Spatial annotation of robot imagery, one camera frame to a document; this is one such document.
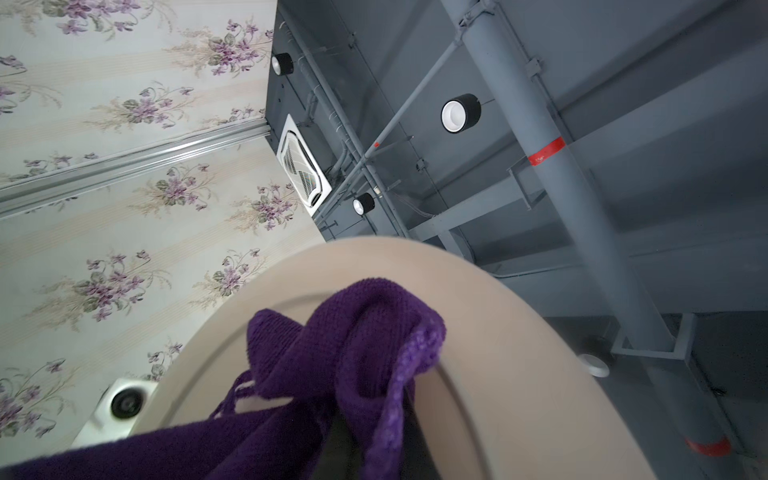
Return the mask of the yellow striped round plate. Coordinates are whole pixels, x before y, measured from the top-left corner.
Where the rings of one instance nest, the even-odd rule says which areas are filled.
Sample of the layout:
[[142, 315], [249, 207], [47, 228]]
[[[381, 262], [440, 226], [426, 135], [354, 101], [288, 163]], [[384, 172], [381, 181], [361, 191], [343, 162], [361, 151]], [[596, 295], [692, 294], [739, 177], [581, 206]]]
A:
[[248, 366], [246, 330], [270, 308], [299, 323], [337, 291], [391, 280], [443, 318], [415, 408], [446, 479], [650, 479], [630, 430], [561, 337], [489, 274], [439, 248], [356, 237], [296, 253], [226, 301], [185, 345], [134, 434], [206, 418]]

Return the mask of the purple knitted cloth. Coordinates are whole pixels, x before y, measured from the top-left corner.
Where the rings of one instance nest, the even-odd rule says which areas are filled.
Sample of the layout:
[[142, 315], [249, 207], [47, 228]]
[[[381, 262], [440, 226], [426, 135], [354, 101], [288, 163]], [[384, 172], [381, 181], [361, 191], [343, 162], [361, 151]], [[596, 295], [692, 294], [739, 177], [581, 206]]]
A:
[[247, 328], [249, 366], [205, 421], [3, 469], [5, 479], [436, 479], [415, 378], [441, 316], [385, 279], [325, 300], [305, 324], [270, 309]]

